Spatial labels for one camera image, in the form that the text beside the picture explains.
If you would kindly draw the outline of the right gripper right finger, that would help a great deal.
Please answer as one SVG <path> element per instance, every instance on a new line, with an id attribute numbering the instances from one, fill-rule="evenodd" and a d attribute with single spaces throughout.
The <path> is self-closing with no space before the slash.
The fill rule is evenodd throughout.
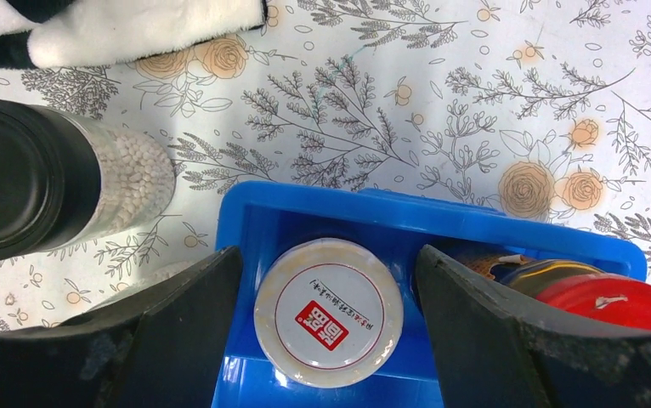
<path id="1" fill-rule="evenodd" d="M 448 407 L 651 407 L 651 331 L 571 314 L 433 246 L 415 285 Z"/>

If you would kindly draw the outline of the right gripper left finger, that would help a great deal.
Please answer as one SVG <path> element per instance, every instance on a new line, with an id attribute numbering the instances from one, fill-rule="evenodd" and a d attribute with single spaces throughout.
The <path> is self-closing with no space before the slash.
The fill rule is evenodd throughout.
<path id="1" fill-rule="evenodd" d="M 226 247 L 53 328 L 0 333 L 0 407 L 208 407 L 243 260 Z"/>

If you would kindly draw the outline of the red lid chili sauce jar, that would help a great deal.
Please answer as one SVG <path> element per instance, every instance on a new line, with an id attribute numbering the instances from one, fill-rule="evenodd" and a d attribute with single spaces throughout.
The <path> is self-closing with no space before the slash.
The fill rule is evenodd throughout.
<path id="1" fill-rule="evenodd" d="M 651 331 L 651 286 L 568 259 L 534 259 L 492 249 L 450 256 L 483 277 L 574 315 Z"/>

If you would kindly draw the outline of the blue plastic divided bin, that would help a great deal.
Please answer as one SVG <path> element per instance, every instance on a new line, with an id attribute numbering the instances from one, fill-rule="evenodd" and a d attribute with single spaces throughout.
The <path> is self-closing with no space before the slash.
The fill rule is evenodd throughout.
<path id="1" fill-rule="evenodd" d="M 286 250 L 321 237 L 357 243 L 392 271 L 404 297 L 399 343 L 383 367 L 345 388 L 312 388 L 279 373 L 264 355 L 253 324 L 260 283 Z M 236 246 L 243 275 L 216 407 L 440 407 L 427 328 L 411 291 L 420 249 L 444 238 L 505 247 L 532 258 L 566 258 L 639 281 L 643 252 L 629 241 L 507 216 L 487 207 L 384 190 L 357 193 L 296 184 L 244 182 L 221 204 L 216 246 Z"/>

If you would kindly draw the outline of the white lid brown sauce jar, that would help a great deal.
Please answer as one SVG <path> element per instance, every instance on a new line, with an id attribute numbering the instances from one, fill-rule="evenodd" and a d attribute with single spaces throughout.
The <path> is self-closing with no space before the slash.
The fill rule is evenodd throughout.
<path id="1" fill-rule="evenodd" d="M 365 380 L 396 349 L 405 320 L 393 274 L 351 241 L 320 238 L 284 251 L 253 309 L 258 343 L 275 369 L 315 388 Z"/>

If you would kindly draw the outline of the black lid shaker jar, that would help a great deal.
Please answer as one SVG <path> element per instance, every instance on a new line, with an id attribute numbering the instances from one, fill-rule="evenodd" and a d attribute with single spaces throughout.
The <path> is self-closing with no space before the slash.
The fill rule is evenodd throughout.
<path id="1" fill-rule="evenodd" d="M 147 134 L 0 99 L 0 261 L 148 223 L 175 184 Z"/>

